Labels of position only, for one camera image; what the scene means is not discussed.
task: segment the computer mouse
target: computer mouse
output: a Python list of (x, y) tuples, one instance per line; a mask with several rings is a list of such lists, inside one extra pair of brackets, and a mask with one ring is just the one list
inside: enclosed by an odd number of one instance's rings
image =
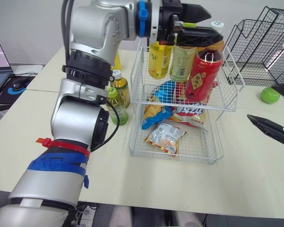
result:
[(13, 82), (13, 90), (21, 90), (26, 87), (28, 78), (18, 78)]

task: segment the bag of chips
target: bag of chips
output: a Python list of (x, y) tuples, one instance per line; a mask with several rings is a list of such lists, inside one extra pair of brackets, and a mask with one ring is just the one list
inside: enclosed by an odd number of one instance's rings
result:
[(187, 132), (178, 127), (161, 122), (157, 128), (145, 139), (146, 142), (159, 147), (173, 157), (177, 156), (178, 143)]
[[(172, 80), (158, 86), (151, 94), (149, 101), (158, 103), (171, 103), (175, 90), (175, 82)], [(172, 116), (172, 107), (165, 105), (146, 105), (144, 110), (142, 129), (148, 129), (155, 123)]]
[[(185, 82), (177, 82), (176, 83), (176, 103), (177, 104), (191, 104), (185, 95), (185, 89), (186, 89), (187, 81)], [(212, 88), (218, 86), (217, 82), (214, 82), (212, 84)], [(194, 105), (198, 105), (200, 107), (206, 106), (212, 90), (208, 93), (206, 99), (204, 99), (202, 102), (194, 103)], [(194, 127), (201, 127), (204, 130), (205, 124), (206, 124), (206, 113), (204, 108), (196, 108), (196, 107), (174, 107), (173, 108), (173, 115), (168, 118), (168, 120), (172, 120), (175, 122), (182, 122), (185, 125), (194, 126)]]

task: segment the red can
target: red can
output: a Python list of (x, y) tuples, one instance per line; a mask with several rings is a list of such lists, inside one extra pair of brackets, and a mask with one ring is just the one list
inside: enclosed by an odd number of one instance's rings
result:
[(185, 92), (189, 102), (201, 102), (207, 97), (222, 60), (223, 57), (217, 50), (206, 49), (195, 55)]

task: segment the floor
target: floor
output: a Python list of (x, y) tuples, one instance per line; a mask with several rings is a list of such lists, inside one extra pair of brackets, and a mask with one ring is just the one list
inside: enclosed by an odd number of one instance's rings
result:
[[(0, 207), (8, 203), (9, 192), (0, 191)], [(112, 213), (113, 205), (99, 204), (92, 227), (106, 227)], [(205, 214), (196, 213), (202, 223)], [(134, 208), (134, 227), (166, 226), (166, 214), (163, 210)], [(207, 215), (207, 227), (284, 227), (284, 219), (247, 218), (225, 215)]]

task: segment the black wire file organizer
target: black wire file organizer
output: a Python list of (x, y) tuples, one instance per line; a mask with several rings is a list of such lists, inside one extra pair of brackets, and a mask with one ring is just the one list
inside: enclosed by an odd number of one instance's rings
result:
[[(284, 83), (284, 9), (266, 6), (257, 20), (242, 20), (233, 27), (226, 45), (247, 85)], [(235, 81), (242, 82), (239, 75)]]

